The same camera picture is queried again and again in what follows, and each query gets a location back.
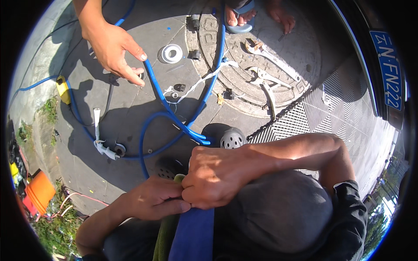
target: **pliers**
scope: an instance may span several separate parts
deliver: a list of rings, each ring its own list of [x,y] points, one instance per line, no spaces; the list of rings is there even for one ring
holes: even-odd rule
[[[262,70],[262,69],[260,69],[260,68],[258,68],[256,66],[253,66],[253,67],[248,68],[247,71],[253,71],[253,72],[255,72],[257,74],[257,78],[254,81],[251,81],[250,83],[251,84],[255,84],[255,85],[260,84],[260,85],[263,86],[263,88],[267,92],[268,98],[270,100],[272,117],[273,117],[273,120],[275,120],[277,113],[276,113],[276,106],[275,106],[276,99],[274,97],[273,88],[276,88],[277,86],[280,86],[281,85],[281,86],[287,87],[289,89],[292,89],[292,86],[290,86],[289,84],[287,84],[287,83],[285,83],[285,82],[283,82],[283,81],[281,81],[281,80],[279,80],[279,79],[271,76],[266,71],[264,71],[264,70]],[[270,87],[268,85],[268,83],[266,82],[266,80],[272,81],[275,84]]]

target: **adjustable wrench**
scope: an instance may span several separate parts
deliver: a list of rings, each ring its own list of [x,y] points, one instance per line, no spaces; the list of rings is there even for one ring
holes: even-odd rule
[[[248,52],[264,56],[265,58],[272,61],[275,65],[277,65],[280,69],[282,69],[285,73],[287,73],[293,80],[295,80],[296,82],[301,81],[301,77],[292,67],[286,65],[284,62],[280,61],[274,55],[267,52],[267,50],[263,48],[263,42],[259,42],[256,40],[252,41],[255,43],[254,47],[251,47],[248,42],[245,42],[245,49],[247,49]]]

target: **hand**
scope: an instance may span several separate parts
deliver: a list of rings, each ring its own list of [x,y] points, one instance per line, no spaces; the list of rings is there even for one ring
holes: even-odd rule
[[[100,23],[100,26],[94,25],[94,28],[91,29],[83,28],[82,35],[92,45],[103,68],[134,84],[145,85],[145,82],[138,77],[144,72],[144,69],[128,66],[125,52],[130,52],[140,61],[145,61],[147,55],[125,30],[103,22]]]
[[[118,211],[124,218],[159,220],[168,215],[180,214],[190,210],[190,204],[184,200],[169,198],[181,196],[180,184],[156,176],[149,177],[144,183],[120,196]]]
[[[283,24],[284,34],[292,32],[292,29],[293,27],[295,27],[296,23],[295,18],[286,13],[286,10],[283,7],[281,7],[278,2],[268,2],[267,10],[274,21]]]
[[[200,209],[228,204],[253,176],[264,171],[260,166],[264,156],[252,153],[247,147],[233,150],[195,147],[189,173],[181,183],[183,199]]]

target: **wrench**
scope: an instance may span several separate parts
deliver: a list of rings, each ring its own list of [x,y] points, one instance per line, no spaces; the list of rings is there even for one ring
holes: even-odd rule
[[[269,81],[272,81],[272,82],[274,82],[274,83],[276,83],[278,85],[285,86],[285,87],[287,87],[289,89],[292,89],[293,88],[289,84],[287,84],[287,83],[285,83],[285,82],[283,82],[283,81],[281,81],[281,80],[279,80],[279,79],[271,76],[266,71],[264,71],[264,70],[262,70],[262,69],[260,69],[260,68],[258,68],[256,66],[253,66],[253,67],[248,68],[247,71],[253,71],[253,72],[255,72],[257,74],[257,77],[259,79],[261,78],[261,79],[264,79],[264,80],[269,80]]]
[[[256,40],[252,41],[255,43],[254,47],[251,47],[248,42],[245,42],[245,49],[247,49],[248,52],[264,56],[265,58],[272,61],[275,65],[277,65],[280,69],[282,69],[285,73],[287,73],[293,80],[295,80],[296,82],[301,81],[301,77],[292,67],[286,65],[284,62],[280,61],[274,55],[267,52],[267,50],[263,48],[263,42],[259,42]]]
[[[263,88],[265,89],[265,91],[267,92],[267,96],[270,100],[270,104],[271,104],[271,112],[272,112],[272,118],[273,120],[276,119],[276,98],[274,97],[274,93],[273,93],[273,89],[276,88],[278,85],[282,85],[285,87],[288,87],[289,89],[292,89],[292,86],[290,86],[289,84],[282,82],[281,80],[274,78],[273,76],[271,76],[270,74],[268,74],[266,71],[258,68],[258,67],[250,67],[247,69],[247,71],[253,71],[257,74],[257,79],[255,79],[254,81],[251,81],[251,84],[255,84],[255,85],[262,85]],[[267,83],[266,80],[272,81],[274,83],[276,83],[275,85],[273,85],[272,87],[270,87]]]

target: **road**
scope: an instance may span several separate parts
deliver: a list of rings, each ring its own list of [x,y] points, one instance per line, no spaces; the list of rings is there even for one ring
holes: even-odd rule
[[[363,199],[381,174],[389,155],[395,128],[381,118],[374,118],[373,130],[364,150],[353,161],[360,197]]]

